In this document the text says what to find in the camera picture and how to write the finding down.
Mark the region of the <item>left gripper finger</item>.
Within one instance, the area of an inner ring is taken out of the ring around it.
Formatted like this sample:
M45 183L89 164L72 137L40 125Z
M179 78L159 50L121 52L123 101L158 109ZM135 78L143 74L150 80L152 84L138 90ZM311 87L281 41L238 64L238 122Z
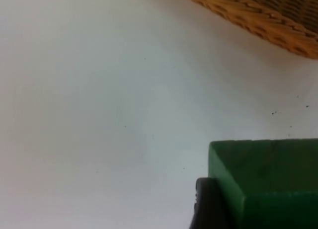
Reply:
M198 178L191 229L234 229L235 223L216 179Z

